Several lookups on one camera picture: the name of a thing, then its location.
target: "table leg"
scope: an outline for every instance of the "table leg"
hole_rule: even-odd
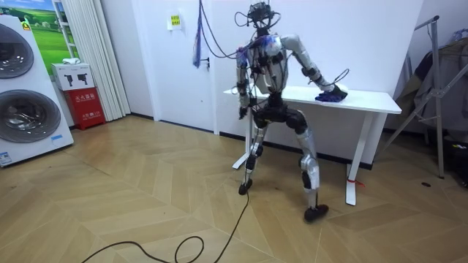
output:
[[[249,158],[250,148],[252,145],[252,128],[254,123],[254,116],[252,115],[252,109],[247,110],[247,125],[246,125],[246,152],[233,164],[234,169],[239,169],[241,165]]]
[[[358,174],[359,164],[364,152],[364,147],[366,146],[367,135],[369,134],[373,117],[373,112],[366,113],[363,128],[361,129],[361,135],[359,135],[358,146],[354,153],[354,158],[352,159],[351,164],[347,164],[346,203],[348,205],[356,205],[356,175]]]

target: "baseboard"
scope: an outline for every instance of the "baseboard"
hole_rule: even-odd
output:
[[[140,113],[130,113],[130,115],[154,121],[154,118],[152,116],[148,116],[148,115],[144,115],[144,114],[140,114]]]
[[[384,128],[382,130],[382,132],[393,134],[393,133],[396,132],[396,130],[395,129]],[[419,133],[419,132],[414,132],[414,131],[401,131],[400,134],[408,135],[408,136],[411,136],[411,137],[424,138],[424,134]]]
[[[176,125],[176,126],[180,126],[180,127],[184,127],[184,128],[196,129],[196,130],[202,131],[202,132],[214,133],[211,130],[201,129],[201,128],[197,128],[197,127],[193,127],[193,126],[188,126],[188,125],[185,125],[185,124],[173,123],[172,121],[164,121],[164,120],[160,120],[160,121],[163,122],[163,123],[168,123],[168,124],[172,124],[172,125]]]
[[[237,134],[230,134],[230,133],[223,132],[223,131],[219,132],[219,136],[228,137],[228,138],[231,138],[231,139],[236,139],[236,140],[241,140],[241,141],[246,140],[245,136],[241,136],[241,135],[237,135]],[[280,144],[274,143],[274,142],[263,142],[263,145],[267,146],[267,147],[279,149],[279,150],[285,150],[285,151],[293,152],[293,153],[302,153],[302,150],[300,148],[286,146],[286,145],[280,145]],[[340,164],[351,164],[352,163],[351,159],[346,159],[346,158],[342,158],[342,157],[338,157],[338,156],[332,156],[332,155],[324,154],[324,153],[317,153],[317,157],[320,158],[320,159],[328,160],[328,161],[334,161],[334,162],[337,162],[337,163],[340,163]],[[363,168],[363,169],[371,170],[373,165],[374,164],[367,164],[367,163],[361,162],[359,164],[359,167]]]

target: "washing machine door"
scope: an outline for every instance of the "washing machine door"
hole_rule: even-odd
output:
[[[34,54],[28,42],[13,29],[0,24],[0,79],[19,77],[30,70]]]
[[[50,98],[27,90],[0,93],[0,138],[10,142],[36,142],[59,127],[59,106]]]

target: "black bag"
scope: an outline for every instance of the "black bag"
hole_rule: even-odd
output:
[[[468,186],[468,143],[444,139],[444,160],[447,169],[454,171]]]

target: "white table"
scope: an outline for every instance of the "white table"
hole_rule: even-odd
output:
[[[375,113],[390,113],[400,114],[400,107],[394,100],[385,92],[373,91],[353,91],[350,90],[345,100],[339,103],[335,102],[318,102],[315,97],[322,91],[314,85],[306,87],[287,86],[282,93],[282,98],[286,102],[300,102],[306,104],[315,104],[323,107],[342,108],[344,110],[362,110],[366,112],[364,122],[359,136],[356,151],[351,164],[347,164],[347,183],[346,183],[346,203],[348,205],[356,205],[356,175],[358,174],[359,164],[363,155],[364,147],[366,146],[367,135],[374,119]],[[224,92],[225,94],[233,95],[231,90]],[[264,99],[268,94],[261,94],[257,89],[257,97]],[[249,124],[246,126],[246,152],[234,163],[233,168],[238,169],[249,157],[250,147],[252,143],[252,128],[253,117],[249,109],[247,120]]]

